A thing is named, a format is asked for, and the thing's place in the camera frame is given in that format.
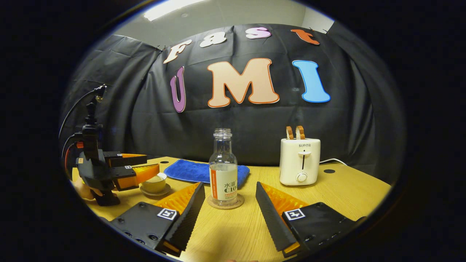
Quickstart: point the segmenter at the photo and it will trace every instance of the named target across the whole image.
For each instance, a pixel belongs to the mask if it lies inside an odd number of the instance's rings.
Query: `cable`
[[[74,142],[72,143],[71,145],[69,145],[68,149],[66,150],[66,154],[65,154],[65,172],[66,172],[66,175],[68,176],[68,178],[70,180],[73,180],[73,178],[71,177],[71,175],[69,174],[69,171],[68,171],[68,154],[69,154],[69,150],[76,145],[77,142]]]
[[[68,144],[68,141],[72,138],[75,138],[77,136],[77,134],[80,134],[80,133],[74,133],[72,134],[71,136],[69,136],[69,138],[66,139],[65,143],[63,144],[63,149],[62,149],[62,159],[63,159],[63,154],[65,153],[65,148],[66,148],[66,144]]]
[[[340,161],[338,159],[327,159],[327,160],[324,160],[324,161],[320,161],[319,163],[327,162],[327,161],[330,161],[330,160],[335,160],[335,161],[338,161],[338,162],[342,163],[343,165],[347,165],[347,164],[343,163],[342,161]]]
[[[58,133],[58,140],[60,140],[60,136],[61,136],[61,134],[62,134],[62,129],[63,129],[65,123],[66,123],[66,120],[68,119],[68,117],[70,116],[71,112],[73,111],[73,109],[78,105],[78,103],[79,103],[83,98],[85,98],[86,96],[88,96],[89,94],[92,94],[92,93],[94,93],[94,92],[96,92],[96,89],[93,89],[92,91],[89,91],[88,93],[86,93],[84,96],[82,96],[82,97],[71,107],[71,109],[68,111],[68,114],[66,114],[65,119],[63,120],[62,126],[60,127],[60,132]]]

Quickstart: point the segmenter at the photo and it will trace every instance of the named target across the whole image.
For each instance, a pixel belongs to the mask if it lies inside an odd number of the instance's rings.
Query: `teacup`
[[[148,193],[158,193],[165,188],[167,175],[159,173],[153,178],[142,183],[143,189]]]

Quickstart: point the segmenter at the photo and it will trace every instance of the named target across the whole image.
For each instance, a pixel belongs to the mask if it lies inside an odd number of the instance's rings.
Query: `coaster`
[[[237,202],[231,206],[217,206],[213,203],[213,200],[212,200],[212,195],[210,195],[208,198],[207,198],[207,203],[209,203],[209,205],[211,207],[214,207],[216,209],[223,209],[223,210],[228,210],[228,209],[235,209],[237,207],[240,207],[243,205],[244,203],[244,197],[240,194],[237,195]]]
[[[162,191],[158,192],[158,193],[149,193],[149,192],[145,191],[142,186],[139,189],[141,189],[141,191],[144,194],[149,195],[149,196],[161,196],[161,195],[165,195],[166,193],[168,193],[170,191],[170,189],[171,189],[171,186],[168,185],[168,184],[165,184],[165,188]]]

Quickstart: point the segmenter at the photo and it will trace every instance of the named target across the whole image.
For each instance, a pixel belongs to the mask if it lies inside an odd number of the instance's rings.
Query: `white cable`
[[[340,161],[338,159],[327,159],[327,160],[324,160],[324,161],[320,161],[319,163],[327,162],[327,161],[330,161],[330,160],[335,160],[335,161],[338,161],[338,162],[342,163],[343,165],[347,165],[347,164],[343,163],[342,161]]]

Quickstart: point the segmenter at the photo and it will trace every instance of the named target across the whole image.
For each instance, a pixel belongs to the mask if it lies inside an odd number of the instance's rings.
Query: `toaster knob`
[[[308,175],[306,175],[306,173],[298,173],[298,175],[296,176],[296,180],[298,182],[304,182],[307,178]]]

